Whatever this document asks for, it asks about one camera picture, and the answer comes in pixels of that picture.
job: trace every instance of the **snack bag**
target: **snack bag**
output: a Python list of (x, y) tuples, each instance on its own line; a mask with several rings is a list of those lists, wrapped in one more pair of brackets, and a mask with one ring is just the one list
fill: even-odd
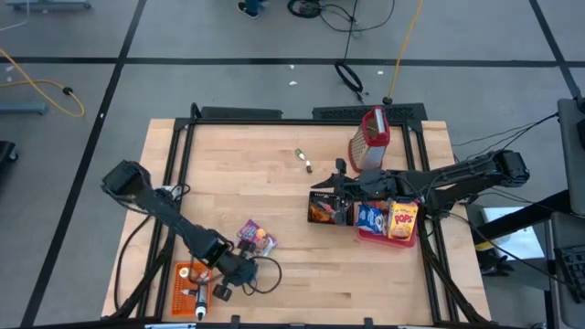
[(384, 233), (386, 216), (382, 210), (367, 205), (359, 205), (357, 227), (364, 231), (382, 235)]
[(256, 252), (254, 253), (257, 256), (268, 256), (276, 248), (276, 239), (251, 219), (248, 219), (248, 222), (239, 230), (237, 236), (238, 239), (254, 242), (256, 244)]

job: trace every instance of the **food package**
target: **food package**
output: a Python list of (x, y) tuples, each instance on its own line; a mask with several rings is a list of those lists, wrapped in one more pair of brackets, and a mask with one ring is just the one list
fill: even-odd
[(237, 236), (238, 239), (254, 242), (257, 256), (268, 256), (276, 248), (276, 239), (251, 219), (241, 228)]
[(382, 235), (387, 221), (382, 210), (369, 205), (359, 205), (356, 223), (359, 229)]
[(388, 238), (410, 241), (417, 220), (419, 207), (416, 203), (399, 203), (392, 201), (388, 214)]

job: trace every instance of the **cereal box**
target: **cereal box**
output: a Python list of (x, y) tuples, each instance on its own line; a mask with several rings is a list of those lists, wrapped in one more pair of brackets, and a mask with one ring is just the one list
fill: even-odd
[(388, 221), (390, 221), (389, 239), (410, 241), (417, 220), (419, 207), (414, 202), (398, 203), (392, 201)]

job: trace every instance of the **candy package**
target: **candy package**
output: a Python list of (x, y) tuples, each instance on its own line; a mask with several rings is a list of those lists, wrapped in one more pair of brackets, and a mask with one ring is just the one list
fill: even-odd
[(276, 239), (251, 219), (241, 228), (237, 236), (238, 239), (254, 242), (257, 256), (268, 256), (276, 248)]

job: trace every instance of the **electronic component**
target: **electronic component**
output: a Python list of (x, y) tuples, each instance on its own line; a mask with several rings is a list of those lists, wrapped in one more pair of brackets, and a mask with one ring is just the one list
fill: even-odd
[[(189, 266), (193, 273), (191, 273), (191, 277), (199, 278), (201, 273), (205, 273), (206, 277), (211, 274), (211, 271), (208, 270), (205, 265), (194, 262), (191, 264), (190, 262), (178, 262), (175, 264), (175, 283), (173, 284), (173, 295), (171, 299), (171, 315), (173, 316), (194, 316), (196, 315), (196, 308), (197, 308), (197, 295), (199, 291), (199, 285), (192, 282), (194, 280), (189, 280)], [(187, 271), (187, 277), (181, 276), (181, 271)], [(207, 284), (205, 294), (208, 295), (207, 300), (211, 297), (209, 285), (213, 284), (210, 282)]]

